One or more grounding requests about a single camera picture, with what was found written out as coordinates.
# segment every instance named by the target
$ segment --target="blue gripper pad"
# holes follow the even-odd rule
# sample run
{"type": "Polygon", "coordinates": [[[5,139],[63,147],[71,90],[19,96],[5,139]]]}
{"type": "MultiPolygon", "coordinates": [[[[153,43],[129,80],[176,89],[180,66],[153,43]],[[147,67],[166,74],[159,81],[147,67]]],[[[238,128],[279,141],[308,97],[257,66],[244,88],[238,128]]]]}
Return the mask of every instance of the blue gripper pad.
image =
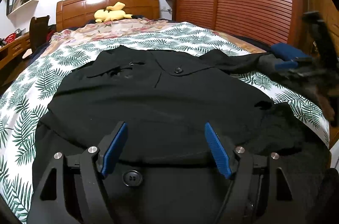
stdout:
{"type": "Polygon", "coordinates": [[[272,53],[282,60],[294,60],[296,57],[309,57],[301,50],[287,44],[287,43],[277,43],[271,46],[272,53]]]}
{"type": "Polygon", "coordinates": [[[116,163],[119,160],[123,147],[128,138],[127,124],[123,123],[120,130],[111,142],[110,147],[107,149],[104,158],[101,174],[106,177],[108,174],[113,173],[116,163]]]}
{"type": "Polygon", "coordinates": [[[223,148],[219,137],[208,122],[205,124],[205,138],[219,172],[228,179],[232,175],[232,171],[229,167],[229,157],[223,148]]]}
{"type": "Polygon", "coordinates": [[[285,61],[283,63],[277,63],[274,65],[276,71],[286,70],[286,69],[296,69],[298,68],[298,63],[296,61],[285,61]]]}

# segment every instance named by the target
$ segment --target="metal screw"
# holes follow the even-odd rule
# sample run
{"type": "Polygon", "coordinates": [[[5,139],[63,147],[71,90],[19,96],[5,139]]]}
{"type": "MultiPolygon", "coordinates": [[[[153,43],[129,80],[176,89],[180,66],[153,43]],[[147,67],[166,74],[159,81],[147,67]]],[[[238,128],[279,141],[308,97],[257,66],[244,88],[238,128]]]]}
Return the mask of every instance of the metal screw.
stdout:
{"type": "Polygon", "coordinates": [[[54,159],[60,159],[61,157],[62,157],[61,152],[57,152],[56,154],[54,154],[54,159]]]}
{"type": "Polygon", "coordinates": [[[90,148],[88,148],[88,152],[89,152],[89,153],[97,152],[97,150],[98,150],[97,147],[90,147],[90,148]]]}
{"type": "Polygon", "coordinates": [[[244,153],[244,152],[245,152],[245,149],[244,149],[243,147],[236,147],[236,148],[235,148],[235,151],[236,151],[237,153],[244,153]]]}
{"type": "Polygon", "coordinates": [[[274,159],[274,160],[277,160],[277,159],[279,159],[279,154],[278,153],[276,153],[276,152],[272,152],[271,153],[271,157],[274,159]]]}

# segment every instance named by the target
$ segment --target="red basket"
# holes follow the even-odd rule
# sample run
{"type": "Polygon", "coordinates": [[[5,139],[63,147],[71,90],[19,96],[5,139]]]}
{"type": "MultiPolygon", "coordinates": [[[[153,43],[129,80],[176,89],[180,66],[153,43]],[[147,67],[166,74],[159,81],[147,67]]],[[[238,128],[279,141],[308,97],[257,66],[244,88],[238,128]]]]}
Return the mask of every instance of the red basket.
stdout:
{"type": "Polygon", "coordinates": [[[15,36],[16,36],[16,33],[12,33],[12,34],[10,34],[8,37],[6,37],[6,38],[5,38],[6,43],[8,44],[8,43],[13,42],[14,39],[15,39],[15,36]]]}

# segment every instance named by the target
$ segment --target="coat button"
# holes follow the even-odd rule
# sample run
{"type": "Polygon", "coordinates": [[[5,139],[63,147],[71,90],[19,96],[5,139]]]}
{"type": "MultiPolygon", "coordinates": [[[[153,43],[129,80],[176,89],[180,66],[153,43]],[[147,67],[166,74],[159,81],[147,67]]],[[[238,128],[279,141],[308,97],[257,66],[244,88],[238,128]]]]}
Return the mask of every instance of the coat button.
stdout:
{"type": "Polygon", "coordinates": [[[180,73],[182,73],[184,70],[182,69],[182,68],[180,68],[180,67],[177,67],[176,69],[174,69],[174,73],[176,73],[176,74],[180,74],[180,73]]]}
{"type": "Polygon", "coordinates": [[[126,186],[137,187],[142,182],[142,175],[140,172],[131,169],[123,174],[122,181],[126,186]]]}

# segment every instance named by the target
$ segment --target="book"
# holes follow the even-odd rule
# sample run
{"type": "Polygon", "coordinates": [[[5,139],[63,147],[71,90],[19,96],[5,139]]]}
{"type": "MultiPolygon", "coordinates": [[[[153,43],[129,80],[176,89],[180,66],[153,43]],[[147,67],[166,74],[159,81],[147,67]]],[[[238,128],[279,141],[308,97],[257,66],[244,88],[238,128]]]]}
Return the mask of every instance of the book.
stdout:
{"type": "Polygon", "coordinates": [[[17,8],[19,8],[19,7],[22,5],[22,2],[23,2],[23,0],[16,0],[16,1],[14,2],[12,11],[14,11],[14,10],[17,9],[17,8]]]}
{"type": "Polygon", "coordinates": [[[12,12],[13,0],[7,0],[6,14],[9,15],[12,12]]]}

